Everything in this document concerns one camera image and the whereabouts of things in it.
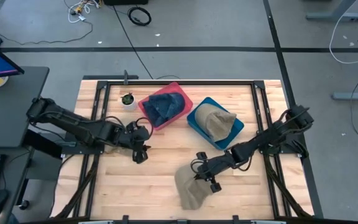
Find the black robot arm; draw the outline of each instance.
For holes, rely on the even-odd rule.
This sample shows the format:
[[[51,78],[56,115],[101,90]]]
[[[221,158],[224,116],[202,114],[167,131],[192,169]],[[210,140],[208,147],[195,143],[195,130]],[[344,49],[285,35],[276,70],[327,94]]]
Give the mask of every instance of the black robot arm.
[[[223,156],[218,156],[208,159],[205,152],[197,153],[197,159],[191,163],[191,168],[196,174],[195,179],[204,179],[211,181],[211,190],[219,192],[221,186],[215,180],[215,175],[225,171],[228,168],[240,169],[240,166],[247,163],[254,152],[258,149],[267,149],[263,151],[264,154],[273,154],[283,144],[287,144],[286,138],[288,134],[300,134],[305,132],[313,124],[313,118],[307,112],[309,108],[303,106],[293,106],[289,110],[284,111],[281,117],[273,123],[271,127],[262,131],[250,141],[236,144],[224,151]],[[297,148],[297,152],[301,153],[303,157],[308,156],[307,150],[298,142],[293,142],[292,148]],[[284,184],[280,181],[277,174],[273,170],[270,163],[269,156],[265,156],[265,163],[267,166],[267,173],[276,183],[277,187],[283,192],[284,197],[293,207],[295,213],[300,217],[310,217],[304,212],[296,203],[291,193],[286,189]]]
[[[136,121],[126,127],[120,121],[120,124],[104,119],[92,121],[56,105],[53,100],[47,98],[34,99],[27,111],[27,117],[31,124],[50,123],[62,128],[90,148],[100,144],[121,146],[133,150],[134,162],[140,164],[147,159],[146,151],[149,146],[144,145],[144,142],[149,139],[150,134],[144,126],[138,126]]]

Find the gray floor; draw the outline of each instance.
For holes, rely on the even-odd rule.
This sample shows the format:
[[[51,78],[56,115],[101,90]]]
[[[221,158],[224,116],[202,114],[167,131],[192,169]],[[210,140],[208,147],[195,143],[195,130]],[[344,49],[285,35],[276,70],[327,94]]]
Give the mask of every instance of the gray floor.
[[[69,4],[76,1],[67,0]],[[282,47],[328,47],[333,23],[305,20],[308,11],[331,10],[338,1],[270,0]],[[118,6],[126,12],[129,6]],[[138,27],[120,15],[136,47],[238,46],[273,47],[262,1],[259,0],[150,0],[145,8],[153,17],[148,27]],[[358,12],[358,1],[351,9]],[[94,31],[68,44],[20,46],[5,41],[3,47],[128,47],[114,11],[91,8],[85,15]],[[68,40],[89,30],[88,24],[71,24],[62,0],[6,0],[0,12],[0,33],[20,42]],[[333,47],[358,47],[358,22],[340,24]],[[42,93],[68,109],[75,107],[83,75],[117,75],[124,69],[148,79],[133,52],[8,53],[19,65],[50,67]],[[141,52],[141,59],[157,78],[281,79],[275,53],[257,52]],[[341,60],[358,60],[358,54],[336,54]],[[358,137],[352,130],[348,102],[333,101],[333,91],[351,91],[358,81],[358,64],[342,65],[326,53],[284,53],[296,102],[311,107],[315,124],[306,136],[324,216],[358,220]],[[358,103],[354,103],[358,128]],[[51,191],[51,183],[33,183]],[[36,193],[26,197],[36,200]],[[22,213],[22,220],[46,217],[45,203]]]

